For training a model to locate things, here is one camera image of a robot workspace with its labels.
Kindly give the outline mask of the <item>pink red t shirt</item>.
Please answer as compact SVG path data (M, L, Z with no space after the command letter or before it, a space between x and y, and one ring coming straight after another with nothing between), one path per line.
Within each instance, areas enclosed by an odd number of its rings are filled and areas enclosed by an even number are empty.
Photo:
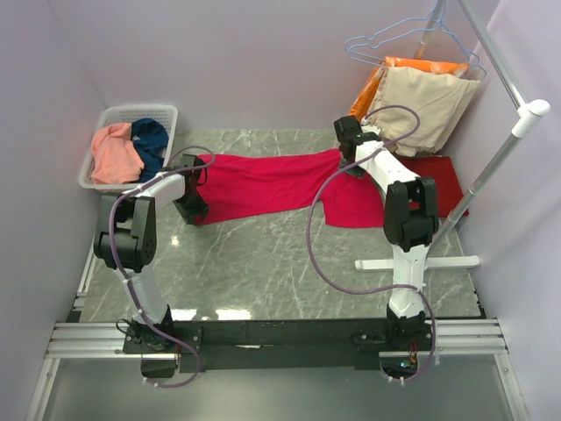
M339 151L277 157L218 154L197 188L209 211L195 219L208 225L238 218L293 211L312 204L339 166ZM343 173L320 195L327 225L339 228L383 226L384 208L373 181Z

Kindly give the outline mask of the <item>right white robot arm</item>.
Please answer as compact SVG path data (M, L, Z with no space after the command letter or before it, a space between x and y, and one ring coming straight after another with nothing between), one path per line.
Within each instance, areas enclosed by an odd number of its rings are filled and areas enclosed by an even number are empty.
M430 339L425 323L424 286L427 256L437 232L437 186L395 158L374 132L364 132L354 116L334 122L343 163L358 164L384 194L383 231L393 250L393 289L387 306L385 340L396 350L414 351Z

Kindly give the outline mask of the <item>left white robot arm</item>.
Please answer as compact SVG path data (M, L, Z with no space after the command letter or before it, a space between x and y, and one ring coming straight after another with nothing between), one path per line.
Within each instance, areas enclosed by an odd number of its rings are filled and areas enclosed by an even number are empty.
M163 168L148 182L102 196L94 254L119 276L131 300L134 313L126 337L157 353L179 345L153 272L158 212L173 204L185 224L200 224L209 212L198 192L208 181L208 166L201 157L185 153L177 166Z

